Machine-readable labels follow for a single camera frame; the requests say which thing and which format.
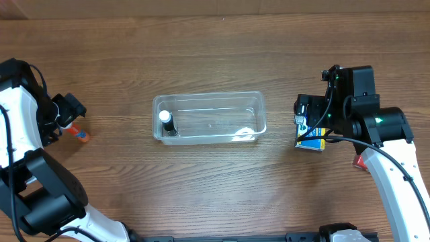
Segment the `red white medicine box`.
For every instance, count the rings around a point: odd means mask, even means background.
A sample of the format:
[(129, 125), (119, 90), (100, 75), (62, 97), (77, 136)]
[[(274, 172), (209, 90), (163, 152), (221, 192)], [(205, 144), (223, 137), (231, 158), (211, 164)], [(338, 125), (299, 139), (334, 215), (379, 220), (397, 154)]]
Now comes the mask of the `red white medicine box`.
[(356, 155), (352, 162), (352, 166), (361, 169), (363, 171), (368, 171), (368, 167), (365, 165), (361, 155)]

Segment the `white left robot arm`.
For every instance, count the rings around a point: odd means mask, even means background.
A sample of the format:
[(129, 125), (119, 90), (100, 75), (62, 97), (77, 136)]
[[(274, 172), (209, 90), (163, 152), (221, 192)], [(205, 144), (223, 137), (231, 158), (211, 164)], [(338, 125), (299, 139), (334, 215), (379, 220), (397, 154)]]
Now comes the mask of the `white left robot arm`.
[(86, 109), (71, 93), (50, 97), (36, 71), (15, 58), (1, 63), (1, 211), (16, 237), (139, 241), (124, 223), (92, 207), (80, 181), (45, 151)]

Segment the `blue yellow lozenge box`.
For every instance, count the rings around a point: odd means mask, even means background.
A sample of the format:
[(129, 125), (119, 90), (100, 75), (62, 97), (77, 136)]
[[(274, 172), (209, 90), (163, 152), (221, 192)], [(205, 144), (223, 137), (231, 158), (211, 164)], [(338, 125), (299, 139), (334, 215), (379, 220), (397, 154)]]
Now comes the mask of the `blue yellow lozenge box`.
[[(296, 137), (300, 137), (306, 133), (306, 131), (310, 130), (309, 127), (305, 124), (298, 124), (296, 126)], [(310, 134), (306, 136), (323, 136), (326, 133), (326, 128), (315, 128)], [(315, 140), (305, 140), (305, 141), (297, 141), (295, 140), (294, 147), (298, 149), (308, 149), (312, 151), (324, 151), (325, 150), (325, 140), (323, 139), (315, 139)]]

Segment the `black bottle white cap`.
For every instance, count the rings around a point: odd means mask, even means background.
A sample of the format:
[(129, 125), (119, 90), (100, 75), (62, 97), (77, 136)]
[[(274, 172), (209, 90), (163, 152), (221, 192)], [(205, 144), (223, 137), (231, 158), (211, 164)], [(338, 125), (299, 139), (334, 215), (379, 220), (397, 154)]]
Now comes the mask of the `black bottle white cap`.
[(169, 136), (177, 136), (177, 129), (171, 112), (162, 110), (159, 112), (159, 120), (162, 122), (164, 131)]

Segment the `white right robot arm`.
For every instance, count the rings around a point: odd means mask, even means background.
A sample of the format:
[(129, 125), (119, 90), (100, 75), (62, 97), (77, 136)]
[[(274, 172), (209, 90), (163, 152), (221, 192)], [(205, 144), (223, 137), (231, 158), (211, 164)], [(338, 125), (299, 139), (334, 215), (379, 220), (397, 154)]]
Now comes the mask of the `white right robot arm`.
[(414, 135), (404, 112), (381, 108), (371, 66), (333, 65), (321, 73), (322, 96), (300, 94), (294, 123), (301, 143), (353, 143), (377, 186), (395, 241), (429, 240), (429, 193), (417, 162)]

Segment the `orange tube white cap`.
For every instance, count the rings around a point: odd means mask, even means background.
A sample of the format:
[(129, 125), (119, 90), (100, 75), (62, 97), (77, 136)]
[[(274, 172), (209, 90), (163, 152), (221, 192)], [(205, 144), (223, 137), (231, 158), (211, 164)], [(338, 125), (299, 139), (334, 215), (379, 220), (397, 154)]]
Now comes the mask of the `orange tube white cap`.
[(90, 136), (78, 124), (71, 122), (64, 128), (68, 133), (77, 138), (79, 141), (86, 143), (89, 141)]

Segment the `clear plastic container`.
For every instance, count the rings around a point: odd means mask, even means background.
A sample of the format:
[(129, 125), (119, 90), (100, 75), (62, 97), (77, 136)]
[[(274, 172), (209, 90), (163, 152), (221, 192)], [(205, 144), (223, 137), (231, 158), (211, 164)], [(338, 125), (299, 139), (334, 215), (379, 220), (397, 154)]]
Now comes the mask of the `clear plastic container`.
[[(177, 136), (169, 136), (159, 112), (173, 115)], [(158, 95), (153, 100), (153, 136), (164, 145), (252, 142), (267, 130), (260, 91)]]

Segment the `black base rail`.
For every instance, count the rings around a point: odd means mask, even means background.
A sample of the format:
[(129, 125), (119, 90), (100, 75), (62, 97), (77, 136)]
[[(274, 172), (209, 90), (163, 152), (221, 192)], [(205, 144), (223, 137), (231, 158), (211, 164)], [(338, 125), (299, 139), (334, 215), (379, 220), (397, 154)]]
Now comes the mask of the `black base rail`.
[(377, 232), (361, 233), (351, 223), (322, 225), (318, 232), (289, 232), (285, 235), (253, 235), (230, 237), (143, 237), (144, 242), (379, 242)]

